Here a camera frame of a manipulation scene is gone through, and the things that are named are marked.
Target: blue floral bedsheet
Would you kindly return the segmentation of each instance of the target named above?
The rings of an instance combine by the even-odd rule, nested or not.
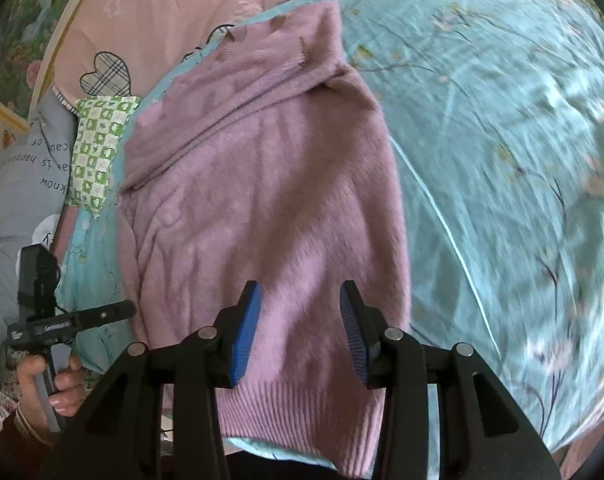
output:
[[[442,348],[472,343],[556,450],[604,417],[604,31],[573,0],[339,1],[346,55],[383,106],[397,156],[413,282],[404,328]],[[58,290],[67,309],[122,298],[123,157],[102,216],[77,221]],[[104,370],[130,338],[119,324],[77,346]],[[432,426],[435,478],[436,413]]]

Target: green and white checkered fabric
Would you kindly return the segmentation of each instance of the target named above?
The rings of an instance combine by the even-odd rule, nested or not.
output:
[[[111,162],[138,97],[99,96],[77,102],[80,121],[71,157],[68,203],[98,218],[109,189]]]

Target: silver rivet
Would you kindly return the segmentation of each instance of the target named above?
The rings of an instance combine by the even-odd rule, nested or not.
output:
[[[472,353],[475,352],[473,347],[468,343],[460,343],[455,347],[455,350],[457,350],[458,354],[463,355],[464,357],[470,357],[472,356]]]
[[[146,352],[146,346],[144,346],[144,343],[131,343],[127,348],[127,352],[131,357],[138,357]]]
[[[215,339],[217,337],[217,329],[214,326],[203,326],[197,331],[200,339]]]
[[[402,339],[403,335],[404,333],[399,328],[393,326],[384,330],[384,337],[391,341],[399,341]]]

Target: pink sweater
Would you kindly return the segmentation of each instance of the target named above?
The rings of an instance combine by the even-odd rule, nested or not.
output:
[[[227,436],[371,466],[383,392],[359,383],[339,286],[406,328],[409,270],[379,105],[343,59],[336,2],[235,27],[138,117],[125,146],[119,254],[136,335],[176,344],[263,291],[248,370],[217,394]]]

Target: bracelet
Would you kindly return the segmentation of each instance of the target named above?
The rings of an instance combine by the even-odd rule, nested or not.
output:
[[[16,415],[15,425],[17,426],[18,431],[24,438],[26,438],[26,439],[34,438],[40,444],[44,444],[44,446],[47,446],[47,447],[53,446],[52,442],[48,442],[46,439],[41,437],[40,434],[31,426],[31,424],[29,424],[29,421],[26,419],[26,417],[24,416],[24,413],[22,412],[22,407],[19,402],[18,402],[18,408],[17,408],[17,410],[15,410],[15,415]]]

